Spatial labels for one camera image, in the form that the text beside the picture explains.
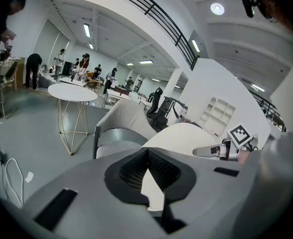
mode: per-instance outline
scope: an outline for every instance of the balcony railing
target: balcony railing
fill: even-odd
[[[286,131],[285,124],[280,114],[277,112],[276,107],[272,105],[270,102],[268,102],[266,99],[255,94],[253,91],[249,90],[249,92],[251,92],[253,97],[256,99],[257,103],[263,110],[266,118],[269,119],[273,123],[273,125],[276,126],[280,131]]]
[[[145,15],[151,17],[161,28],[163,28],[178,50],[182,53],[191,70],[193,70],[198,56],[194,55],[190,44],[170,16],[153,0],[128,1],[136,5]]]

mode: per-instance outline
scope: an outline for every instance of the black slot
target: black slot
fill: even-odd
[[[224,167],[216,167],[214,169],[214,172],[236,177],[240,171],[236,171],[236,170],[232,170],[232,169],[228,169],[228,168],[224,168]]]
[[[52,231],[77,194],[73,190],[63,189],[34,220],[39,225]]]

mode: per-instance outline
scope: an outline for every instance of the white chair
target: white chair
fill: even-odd
[[[96,126],[93,159],[139,148],[155,135],[143,108],[132,100],[120,100]]]

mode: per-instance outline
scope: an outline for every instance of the ceiling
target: ceiling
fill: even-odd
[[[43,0],[50,13],[61,17],[77,39],[78,44],[103,53],[119,63],[148,78],[163,82],[168,81],[175,69],[175,62],[164,56],[161,47],[149,38],[132,22],[111,11],[105,12],[81,4],[69,3],[63,0]],[[91,38],[87,37],[84,24],[88,24]],[[141,65],[139,61],[152,60],[151,65]],[[182,88],[187,82],[181,75],[177,85]]]
[[[248,18],[241,0],[193,1],[198,16],[208,24],[216,61],[267,95],[274,92],[293,65],[293,34],[268,22],[258,9],[254,18]],[[213,3],[223,5],[223,15],[211,11]]]

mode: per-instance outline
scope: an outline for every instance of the gray floor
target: gray floor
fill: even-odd
[[[13,100],[14,96],[18,103],[17,111],[9,119],[0,119],[0,148],[7,154],[8,159],[15,158],[18,161],[24,179],[29,171],[34,174],[29,183],[24,181],[24,199],[26,200],[37,189],[67,169],[92,159],[94,129],[108,110],[100,108],[102,97],[95,101],[95,107],[87,106],[90,134],[78,151],[70,156],[57,132],[57,99],[46,94],[18,90],[7,93],[5,102]],[[65,130],[74,129],[77,115],[78,106],[70,103],[65,115]],[[83,125],[81,123],[79,125],[78,129],[83,130]],[[20,175],[13,162],[8,165],[8,175],[20,197]],[[10,189],[7,188],[7,192],[11,202],[18,205]],[[6,198],[1,183],[1,165],[0,197]]]

